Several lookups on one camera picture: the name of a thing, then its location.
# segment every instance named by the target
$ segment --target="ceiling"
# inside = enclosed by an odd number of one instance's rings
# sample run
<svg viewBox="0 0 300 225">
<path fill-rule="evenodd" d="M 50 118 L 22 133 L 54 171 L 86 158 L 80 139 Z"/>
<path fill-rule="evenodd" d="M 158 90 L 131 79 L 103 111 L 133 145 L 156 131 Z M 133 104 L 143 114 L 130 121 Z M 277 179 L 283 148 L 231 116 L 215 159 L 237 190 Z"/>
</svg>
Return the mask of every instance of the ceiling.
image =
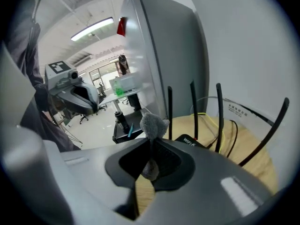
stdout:
<svg viewBox="0 0 300 225">
<path fill-rule="evenodd" d="M 41 0 L 36 20 L 40 73 L 45 65 L 67 60 L 78 72 L 92 70 L 123 54 L 124 37 L 117 35 L 123 0 Z M 77 40 L 71 37 L 98 21 L 112 17 L 114 23 Z"/>
</svg>

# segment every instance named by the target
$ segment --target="wooden table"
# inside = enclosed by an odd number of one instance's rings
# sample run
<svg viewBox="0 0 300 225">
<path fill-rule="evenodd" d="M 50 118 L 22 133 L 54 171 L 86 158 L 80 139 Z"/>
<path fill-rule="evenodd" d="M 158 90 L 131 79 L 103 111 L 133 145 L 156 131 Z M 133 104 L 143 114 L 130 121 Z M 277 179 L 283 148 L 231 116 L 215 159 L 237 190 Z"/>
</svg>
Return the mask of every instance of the wooden table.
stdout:
<svg viewBox="0 0 300 225">
<path fill-rule="evenodd" d="M 216 124 L 218 124 L 218 118 L 212 118 Z M 218 128 L 215 127 L 206 116 L 198 116 L 199 121 L 199 135 L 198 142 L 204 146 L 207 146 L 215 139 L 215 135 L 210 129 L 217 135 Z M 229 159 L 235 163 L 241 162 L 246 158 L 260 143 L 260 141 L 249 132 L 246 128 L 238 125 L 239 133 L 234 149 L 232 150 Z M 236 134 L 235 125 L 229 121 L 224 120 L 224 134 L 226 137 L 225 143 L 222 147 L 221 154 L 227 156 Z M 194 137 L 194 117 L 184 116 L 173 119 L 172 138 L 175 140 L 182 134 L 188 134 Z M 210 148 L 215 150 L 216 142 Z M 278 191 L 278 182 L 275 168 L 272 160 L 265 148 L 263 148 L 253 159 L 251 159 L 244 167 L 248 172 L 257 177 L 266 187 L 275 194 Z M 145 208 L 151 203 L 154 197 L 153 186 L 149 180 L 140 176 L 136 181 L 136 194 L 139 206 L 139 211 L 142 213 Z"/>
</svg>

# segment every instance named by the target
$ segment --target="black antenna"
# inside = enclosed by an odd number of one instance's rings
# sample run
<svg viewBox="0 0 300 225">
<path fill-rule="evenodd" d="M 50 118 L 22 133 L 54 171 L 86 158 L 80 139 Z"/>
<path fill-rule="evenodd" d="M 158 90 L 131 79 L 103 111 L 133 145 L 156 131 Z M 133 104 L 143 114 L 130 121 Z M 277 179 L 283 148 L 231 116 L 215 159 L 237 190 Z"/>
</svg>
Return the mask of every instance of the black antenna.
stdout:
<svg viewBox="0 0 300 225">
<path fill-rule="evenodd" d="M 274 122 L 274 125 L 271 127 L 268 134 L 265 136 L 265 138 L 261 141 L 261 143 L 257 146 L 257 148 L 254 149 L 252 153 L 249 154 L 248 157 L 246 157 L 243 161 L 240 162 L 240 166 L 244 166 L 247 162 L 249 162 L 259 151 L 267 144 L 267 142 L 271 139 L 271 137 L 274 135 L 276 130 L 278 129 L 279 125 L 281 124 L 283 118 L 285 117 L 285 113 L 289 107 L 290 100 L 286 97 L 281 110 L 276 118 L 276 121 Z"/>
<path fill-rule="evenodd" d="M 192 92 L 192 100 L 193 100 L 193 108 L 194 108 L 194 124 L 195 124 L 194 139 L 198 140 L 198 112 L 197 112 L 197 100 L 196 100 L 194 81 L 191 82 L 190 87 Z"/>
<path fill-rule="evenodd" d="M 224 114 L 223 114 L 223 96 L 222 96 L 221 84 L 217 83 L 216 88 L 217 88 L 217 104 L 219 106 L 219 133 L 217 136 L 217 144 L 216 144 L 215 151 L 219 153 L 221 148 L 222 131 L 224 126 L 224 117 L 223 117 Z"/>
<path fill-rule="evenodd" d="M 173 120 L 173 91 L 170 86 L 168 86 L 168 99 L 169 99 L 169 140 L 172 140 L 172 120 Z"/>
</svg>

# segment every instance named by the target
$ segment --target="bottle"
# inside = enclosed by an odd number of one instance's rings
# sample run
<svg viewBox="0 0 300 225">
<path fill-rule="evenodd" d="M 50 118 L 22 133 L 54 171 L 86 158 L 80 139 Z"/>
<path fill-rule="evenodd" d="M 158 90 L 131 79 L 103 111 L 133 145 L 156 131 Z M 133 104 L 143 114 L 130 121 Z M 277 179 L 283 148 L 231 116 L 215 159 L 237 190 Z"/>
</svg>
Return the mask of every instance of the bottle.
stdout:
<svg viewBox="0 0 300 225">
<path fill-rule="evenodd" d="M 128 126 L 126 122 L 126 118 L 124 117 L 122 112 L 115 112 L 114 116 L 116 117 L 119 126 L 123 129 L 123 132 L 125 134 L 128 134 L 130 131 L 130 127 Z"/>
<path fill-rule="evenodd" d="M 120 97 L 120 96 L 122 96 L 124 94 L 124 91 L 123 91 L 123 89 L 120 86 L 120 83 L 117 82 L 117 81 L 114 81 L 113 89 L 115 90 L 115 92 L 116 92 L 116 94 L 117 94 L 118 97 Z"/>
</svg>

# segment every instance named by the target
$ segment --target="plush toy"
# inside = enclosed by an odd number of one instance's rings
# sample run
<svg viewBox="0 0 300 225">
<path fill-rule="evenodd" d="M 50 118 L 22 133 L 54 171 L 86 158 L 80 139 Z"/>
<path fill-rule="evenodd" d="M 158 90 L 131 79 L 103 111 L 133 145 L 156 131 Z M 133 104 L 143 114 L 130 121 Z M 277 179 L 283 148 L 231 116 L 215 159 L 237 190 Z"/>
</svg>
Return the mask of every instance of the plush toy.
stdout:
<svg viewBox="0 0 300 225">
<path fill-rule="evenodd" d="M 163 120 L 159 116 L 146 113 L 144 114 L 140 125 L 143 132 L 146 134 L 146 137 L 150 139 L 152 153 L 152 145 L 155 138 L 163 138 L 167 132 L 169 126 L 169 120 Z M 153 158 L 147 162 L 146 166 L 142 171 L 142 176 L 150 181 L 154 181 L 159 174 L 158 165 Z"/>
</svg>

